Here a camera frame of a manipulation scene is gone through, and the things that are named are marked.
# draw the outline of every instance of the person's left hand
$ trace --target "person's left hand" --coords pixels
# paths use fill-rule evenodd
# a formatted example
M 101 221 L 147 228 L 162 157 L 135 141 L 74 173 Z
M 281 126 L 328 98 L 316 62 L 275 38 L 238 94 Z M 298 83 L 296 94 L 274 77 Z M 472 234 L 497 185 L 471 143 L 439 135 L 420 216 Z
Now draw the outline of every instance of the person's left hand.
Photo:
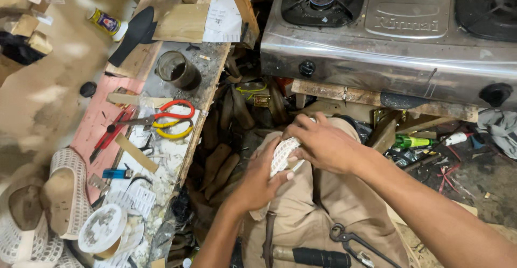
M 267 205 L 275 198 L 277 189 L 294 177 L 292 171 L 284 170 L 269 178 L 273 152 L 280 141 L 279 136 L 271 140 L 262 152 L 255 151 L 251 156 L 242 183 L 228 198 L 240 212 L 256 211 Z

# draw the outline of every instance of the hammer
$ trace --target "hammer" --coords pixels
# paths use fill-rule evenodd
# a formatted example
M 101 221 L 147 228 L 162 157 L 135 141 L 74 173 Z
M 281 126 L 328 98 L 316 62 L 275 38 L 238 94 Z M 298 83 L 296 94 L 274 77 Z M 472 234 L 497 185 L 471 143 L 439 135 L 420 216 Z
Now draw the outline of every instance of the hammer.
M 273 268 L 273 259 L 328 268 L 350 268 L 352 265 L 350 255 L 347 253 L 273 245 L 273 227 L 276 217 L 277 214 L 274 212 L 266 214 L 266 240 L 262 245 L 262 258 L 266 262 L 266 268 Z

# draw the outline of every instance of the pink surface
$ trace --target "pink surface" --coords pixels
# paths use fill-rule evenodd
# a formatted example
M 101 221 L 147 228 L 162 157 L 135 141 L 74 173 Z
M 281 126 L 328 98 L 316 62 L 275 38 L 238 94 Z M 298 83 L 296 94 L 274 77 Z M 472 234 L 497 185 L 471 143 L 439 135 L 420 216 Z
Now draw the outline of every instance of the pink surface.
M 86 178 L 89 179 L 92 174 L 102 177 L 102 172 L 106 168 L 111 168 L 113 161 L 119 150 L 119 145 L 114 141 L 102 150 L 95 161 L 90 165 L 89 158 L 94 151 L 95 145 L 106 131 L 113 120 L 122 111 L 115 105 L 108 103 L 106 97 L 108 93 L 113 92 L 117 87 L 122 86 L 128 90 L 140 93 L 144 87 L 145 81 L 133 78 L 110 77 L 103 75 L 97 84 L 97 91 L 92 97 L 92 101 L 88 105 L 81 124 L 75 132 L 74 139 L 70 146 L 81 155 L 86 163 Z M 126 133 L 128 127 L 122 129 L 122 133 Z M 86 194 L 90 203 L 99 198 L 100 191 L 92 186 L 86 185 Z

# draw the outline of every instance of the gas stove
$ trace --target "gas stove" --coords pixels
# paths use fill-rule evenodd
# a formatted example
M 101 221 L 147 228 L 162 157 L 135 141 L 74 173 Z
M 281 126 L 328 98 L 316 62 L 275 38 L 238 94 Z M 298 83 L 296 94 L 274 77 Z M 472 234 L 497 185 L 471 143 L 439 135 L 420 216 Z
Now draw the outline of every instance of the gas stove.
M 275 0 L 261 61 L 267 75 L 517 110 L 517 0 Z

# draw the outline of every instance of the white mesh fabric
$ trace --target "white mesh fabric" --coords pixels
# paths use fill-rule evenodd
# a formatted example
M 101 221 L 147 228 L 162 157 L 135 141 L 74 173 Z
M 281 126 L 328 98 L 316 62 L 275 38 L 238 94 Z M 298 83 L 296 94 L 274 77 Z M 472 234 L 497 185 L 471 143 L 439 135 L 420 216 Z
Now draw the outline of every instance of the white mesh fabric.
M 65 244 L 61 258 L 57 260 L 54 268 L 84 268 L 83 265 L 74 257 L 68 246 Z
M 93 213 L 86 197 L 86 166 L 83 159 L 72 149 L 64 148 L 52 156 L 50 176 L 60 168 L 68 168 L 74 172 L 74 199 L 70 211 L 70 222 L 63 238 L 77 239 L 79 231 Z
M 20 259 L 21 255 L 19 253 L 20 243 L 22 241 L 22 237 L 33 237 L 33 245 L 30 248 L 31 255 L 36 254 L 42 250 L 43 245 L 48 240 L 48 232 L 47 232 L 47 219 L 45 215 L 42 214 L 38 225 L 34 230 L 34 234 L 30 231 L 22 231 L 20 227 L 16 224 L 14 218 L 12 217 L 9 210 L 9 198 L 13 194 L 13 192 L 17 191 L 20 188 L 25 186 L 35 185 L 42 186 L 42 181 L 36 178 L 24 178 L 20 179 L 16 182 L 13 182 L 0 197 L 0 227 L 2 232 L 0 233 L 0 259 L 7 264 L 14 264 L 20 260 L 29 260 L 29 259 Z
M 273 153 L 273 161 L 271 162 L 271 177 L 281 172 L 288 166 L 288 156 L 294 149 L 300 146 L 300 141 L 292 137 L 280 142 Z
M 48 233 L 48 242 L 42 245 L 41 251 L 33 254 L 30 260 L 32 262 L 56 263 L 57 259 L 61 257 L 63 245 L 63 240 L 56 233 L 50 231 Z

